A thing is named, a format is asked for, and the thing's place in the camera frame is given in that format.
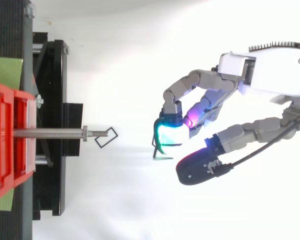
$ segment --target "black bracket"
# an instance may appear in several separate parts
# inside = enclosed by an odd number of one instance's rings
[[[67,45],[62,40],[47,41],[47,33],[33,33],[33,76],[44,104],[37,111],[38,128],[81,128],[83,104],[67,103]],[[37,165],[33,174],[33,220],[40,211],[60,216],[65,210],[66,157],[79,156],[80,139],[40,139],[36,154],[50,156],[51,164]]]

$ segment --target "white background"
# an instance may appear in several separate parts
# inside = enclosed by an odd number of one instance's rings
[[[300,0],[33,3],[33,30],[70,47],[68,102],[84,104],[89,129],[113,127],[119,135],[102,149],[93,139],[82,142],[80,157],[67,159],[65,212],[42,212],[34,240],[300,240],[300,132],[195,186],[179,183],[180,158],[153,161],[151,146],[166,88],[214,67],[222,53],[300,42]],[[183,111],[202,94],[186,96]],[[284,107],[235,94],[196,143],[233,124],[280,117]],[[260,146],[220,160],[234,162]]]

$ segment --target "red plastic bin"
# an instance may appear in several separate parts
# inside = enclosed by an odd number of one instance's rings
[[[0,198],[15,186],[14,94],[12,89],[0,84]]]
[[[33,95],[0,84],[0,198],[36,168],[36,140],[13,136],[14,128],[35,128],[36,114]]]

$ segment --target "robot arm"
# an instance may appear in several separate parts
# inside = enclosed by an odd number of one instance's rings
[[[224,101],[238,89],[238,77],[222,76],[215,71],[190,72],[188,76],[175,82],[163,93],[165,100],[162,108],[163,118],[173,115],[180,117],[182,115],[180,99],[196,87],[205,89],[206,92],[200,102],[194,104],[183,118],[183,123],[190,129],[190,138],[199,132],[206,120],[217,119]]]
[[[273,42],[254,46],[248,53],[227,53],[220,58],[217,72],[192,71],[164,92],[165,104],[160,114],[164,123],[171,114],[182,116],[180,98],[194,89],[207,89],[201,101],[184,116],[183,123],[189,127],[190,137],[206,120],[214,121],[223,102],[237,89],[241,94],[249,91],[282,96],[277,103],[291,101],[282,118],[270,117],[253,123],[233,125],[206,139],[206,147],[181,160],[176,172],[181,183],[194,185],[228,173],[281,139],[292,138],[300,130],[300,43]],[[218,156],[244,148],[248,143],[267,143],[247,157],[229,164],[222,164]]]

